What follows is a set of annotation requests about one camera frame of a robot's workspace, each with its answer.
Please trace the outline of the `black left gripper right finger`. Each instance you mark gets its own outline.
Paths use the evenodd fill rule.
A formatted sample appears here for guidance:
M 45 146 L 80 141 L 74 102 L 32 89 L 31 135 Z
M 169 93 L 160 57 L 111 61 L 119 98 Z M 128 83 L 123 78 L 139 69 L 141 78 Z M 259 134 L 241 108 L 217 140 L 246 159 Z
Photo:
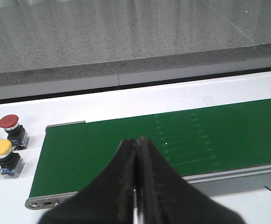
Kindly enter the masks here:
M 236 212 L 185 181 L 152 140 L 137 140 L 138 185 L 146 224 L 243 224 Z

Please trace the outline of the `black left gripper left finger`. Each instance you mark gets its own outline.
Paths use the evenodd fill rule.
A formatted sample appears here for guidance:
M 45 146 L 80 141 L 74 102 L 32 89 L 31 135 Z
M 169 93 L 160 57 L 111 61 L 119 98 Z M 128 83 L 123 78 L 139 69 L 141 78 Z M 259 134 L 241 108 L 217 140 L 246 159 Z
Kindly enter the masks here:
M 83 190 L 46 212 L 41 224 L 131 224 L 136 141 L 123 140 L 105 169 Z

